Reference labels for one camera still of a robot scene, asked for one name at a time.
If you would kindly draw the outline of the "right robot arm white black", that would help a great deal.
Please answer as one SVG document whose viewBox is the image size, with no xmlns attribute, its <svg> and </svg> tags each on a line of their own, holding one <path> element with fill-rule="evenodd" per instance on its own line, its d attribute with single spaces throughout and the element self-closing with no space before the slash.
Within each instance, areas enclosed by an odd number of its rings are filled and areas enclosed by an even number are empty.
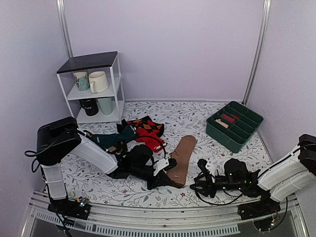
<svg viewBox="0 0 316 237">
<path fill-rule="evenodd" d="M 200 159 L 197 164 L 201 172 L 190 186 L 197 197 L 213 198 L 218 190 L 238 190 L 250 198 L 267 192 L 268 196 L 255 205 L 259 215 L 266 215 L 274 208 L 275 202 L 315 181 L 316 138 L 301 135 L 292 151 L 263 171 L 250 172 L 245 162 L 235 158 L 225 162 L 224 175 L 216 174 L 215 167 L 205 159 Z"/>
</svg>

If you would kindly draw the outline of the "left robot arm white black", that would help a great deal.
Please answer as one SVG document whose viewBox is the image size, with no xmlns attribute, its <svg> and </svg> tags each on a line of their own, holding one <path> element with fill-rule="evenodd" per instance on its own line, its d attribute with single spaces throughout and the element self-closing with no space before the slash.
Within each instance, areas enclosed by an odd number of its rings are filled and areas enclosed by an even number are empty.
<svg viewBox="0 0 316 237">
<path fill-rule="evenodd" d="M 38 162 L 49 196 L 62 214 L 70 214 L 74 208 L 68 200 L 61 170 L 61 161 L 67 155 L 86 160 L 114 179 L 128 176 L 142 179 L 149 190 L 160 186 L 184 187 L 189 160 L 197 142 L 194 136 L 184 136 L 170 158 L 154 160 L 153 154 L 164 152 L 166 148 L 161 139 L 163 124 L 145 118 L 122 121 L 117 129 L 117 133 L 92 134 L 80 130 L 73 117 L 38 129 L 37 149 L 25 151 L 25 156 Z"/>
</svg>

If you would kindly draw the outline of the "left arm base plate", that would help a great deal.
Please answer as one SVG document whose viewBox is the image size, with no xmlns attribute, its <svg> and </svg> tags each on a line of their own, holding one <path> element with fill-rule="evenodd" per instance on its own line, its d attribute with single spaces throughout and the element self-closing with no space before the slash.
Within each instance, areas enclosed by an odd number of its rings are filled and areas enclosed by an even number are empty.
<svg viewBox="0 0 316 237">
<path fill-rule="evenodd" d="M 48 210 L 57 214 L 77 219 L 87 220 L 90 214 L 91 205 L 88 203 L 88 199 L 85 197 L 79 197 L 75 200 L 70 200 L 68 194 L 66 197 L 59 200 L 54 200 L 50 194 L 50 189 L 47 185 L 47 191 L 49 195 Z"/>
</svg>

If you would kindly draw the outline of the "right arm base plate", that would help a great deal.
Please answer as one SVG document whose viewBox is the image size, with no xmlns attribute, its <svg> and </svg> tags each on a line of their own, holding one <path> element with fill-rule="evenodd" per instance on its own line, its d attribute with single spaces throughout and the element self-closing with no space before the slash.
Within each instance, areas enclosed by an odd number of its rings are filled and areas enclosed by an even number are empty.
<svg viewBox="0 0 316 237">
<path fill-rule="evenodd" d="M 280 225 L 285 216 L 281 217 L 279 211 L 281 211 L 280 202 L 272 200 L 269 193 L 262 194 L 259 201 L 241 204 L 237 209 L 242 220 L 270 215 L 269 218 L 253 222 L 254 227 L 259 232 L 269 232 Z"/>
</svg>

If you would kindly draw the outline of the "tan ribbed sock brown cuff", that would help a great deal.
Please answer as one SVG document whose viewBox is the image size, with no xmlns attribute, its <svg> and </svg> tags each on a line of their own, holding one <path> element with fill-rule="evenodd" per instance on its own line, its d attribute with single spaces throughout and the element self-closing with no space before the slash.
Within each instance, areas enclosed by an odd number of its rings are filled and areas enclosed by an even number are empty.
<svg viewBox="0 0 316 237">
<path fill-rule="evenodd" d="M 171 158 L 177 161 L 177 165 L 167 171 L 167 176 L 180 188 L 185 186 L 189 161 L 196 145 L 196 138 L 186 135 L 181 138 L 176 149 L 171 153 Z"/>
</svg>

